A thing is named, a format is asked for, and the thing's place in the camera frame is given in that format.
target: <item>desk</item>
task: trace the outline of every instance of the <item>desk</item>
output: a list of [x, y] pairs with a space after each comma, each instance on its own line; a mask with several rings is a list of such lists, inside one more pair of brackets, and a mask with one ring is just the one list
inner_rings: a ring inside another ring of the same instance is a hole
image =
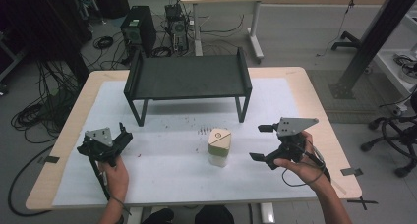
[[[251, 39], [251, 43], [252, 43], [252, 46], [254, 47], [257, 58], [259, 59], [259, 61], [261, 61], [264, 58], [264, 54], [258, 42], [256, 33], [257, 33], [258, 16], [260, 13], [261, 2], [267, 1], [267, 0], [181, 0], [181, 2], [185, 4], [193, 4], [194, 27], [195, 27], [194, 38], [195, 38], [195, 51], [196, 51], [197, 56], [203, 55], [202, 42], [201, 42], [201, 37], [200, 37], [200, 29], [198, 28], [199, 26], [198, 17], [199, 17], [201, 8], [203, 8], [201, 6], [207, 3], [215, 3], [215, 5], [218, 6], [219, 3], [244, 2], [244, 1], [246, 2], [250, 1], [250, 2], [253, 2], [254, 4], [253, 6], [254, 8], [252, 11], [252, 14], [253, 14], [252, 25], [251, 25], [251, 28], [248, 29], [248, 32], [249, 32], [249, 37]], [[224, 9], [222, 10], [222, 13], [227, 12], [227, 10], [230, 9], [229, 5], [225, 5], [223, 8]]]
[[[318, 118], [319, 127], [308, 130], [314, 136], [315, 145], [326, 159], [332, 174], [332, 183], [340, 198], [356, 198], [362, 194], [354, 175], [343, 176], [340, 169], [349, 163], [331, 127], [312, 84], [302, 68], [256, 68], [249, 69], [251, 78], [286, 78], [292, 90], [300, 117]], [[68, 118], [60, 137], [50, 155], [60, 157], [56, 164], [46, 163], [27, 200], [29, 209], [51, 209], [60, 185], [66, 162], [81, 133], [85, 119], [94, 104], [101, 84], [107, 81], [125, 81], [128, 71], [99, 71], [89, 79]]]

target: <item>chair wheel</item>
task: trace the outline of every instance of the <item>chair wheel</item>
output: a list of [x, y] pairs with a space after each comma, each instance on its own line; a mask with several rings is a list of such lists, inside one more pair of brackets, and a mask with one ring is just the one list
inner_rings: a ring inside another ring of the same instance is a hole
[[379, 123], [372, 121], [371, 123], [368, 124], [368, 128], [371, 130], [376, 130], [379, 125], [380, 125]]
[[366, 142], [361, 145], [361, 150], [364, 152], [368, 152], [371, 148], [374, 147], [372, 143]]
[[410, 172], [405, 168], [397, 168], [397, 169], [395, 169], [394, 173], [397, 177], [403, 178], [403, 177], [406, 177], [408, 175], [408, 173], [410, 173]]

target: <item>office chair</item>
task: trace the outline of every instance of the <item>office chair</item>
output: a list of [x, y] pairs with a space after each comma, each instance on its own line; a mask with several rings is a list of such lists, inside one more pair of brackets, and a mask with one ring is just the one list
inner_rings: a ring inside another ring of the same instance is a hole
[[[417, 113], [417, 92], [413, 93], [410, 99], [411, 106], [415, 113]], [[385, 118], [381, 117], [378, 118], [371, 123], [369, 123], [368, 128], [371, 130], [375, 130], [378, 128], [379, 125], [381, 125], [381, 129], [383, 132], [383, 136], [374, 140], [371, 140], [369, 142], [363, 143], [361, 145], [361, 150], [364, 152], [368, 152], [371, 150], [371, 148], [379, 141], [386, 141], [392, 148], [394, 148], [396, 151], [401, 153], [402, 155], [410, 158], [410, 162], [408, 165], [395, 169], [394, 173], [397, 177], [403, 178], [408, 175], [408, 173], [411, 172], [411, 170], [416, 167], [417, 165], [417, 156], [416, 152], [414, 150], [413, 145], [417, 144], [417, 115], [413, 117], [391, 117], [391, 118]], [[412, 126], [401, 130], [397, 125], [403, 124], [403, 123], [411, 123]], [[395, 136], [389, 136], [387, 134], [387, 126], [390, 126], [393, 128], [397, 135]]]

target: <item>white table leg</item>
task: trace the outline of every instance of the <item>white table leg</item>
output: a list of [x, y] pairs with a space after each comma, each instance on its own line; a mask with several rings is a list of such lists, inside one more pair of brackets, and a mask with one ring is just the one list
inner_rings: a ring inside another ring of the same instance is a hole
[[193, 4], [193, 15], [194, 15], [194, 51], [196, 56], [203, 56], [202, 40], [200, 38], [200, 25], [198, 15], [198, 4]]
[[271, 202], [261, 203], [262, 223], [275, 223], [275, 215], [273, 214], [273, 205]]
[[142, 207], [131, 207], [130, 212], [132, 215], [128, 216], [127, 224], [141, 224], [143, 210]]
[[257, 26], [258, 26], [258, 17], [261, 9], [261, 1], [255, 2], [254, 5], [254, 15], [252, 18], [252, 25], [251, 28], [248, 29], [249, 37], [251, 39], [252, 46], [254, 47], [255, 54], [258, 59], [263, 59], [264, 54], [262, 52], [261, 46], [257, 39]]

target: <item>human hand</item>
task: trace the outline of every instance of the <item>human hand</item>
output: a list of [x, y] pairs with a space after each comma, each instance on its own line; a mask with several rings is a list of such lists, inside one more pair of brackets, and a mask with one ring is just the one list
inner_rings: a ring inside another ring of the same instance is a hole
[[129, 186], [129, 174], [121, 156], [117, 156], [115, 162], [115, 167], [108, 163], [99, 163], [98, 166], [106, 174], [110, 195], [124, 202]]
[[[313, 136], [305, 131], [301, 132], [301, 134], [306, 138], [305, 150], [314, 155]], [[325, 189], [328, 186], [331, 186], [331, 183], [323, 174], [323, 168], [319, 168], [308, 156], [303, 156], [299, 163], [294, 163], [283, 158], [277, 158], [273, 160], [273, 163], [297, 174], [300, 179], [308, 184], [315, 192], [317, 192], [318, 189]]]

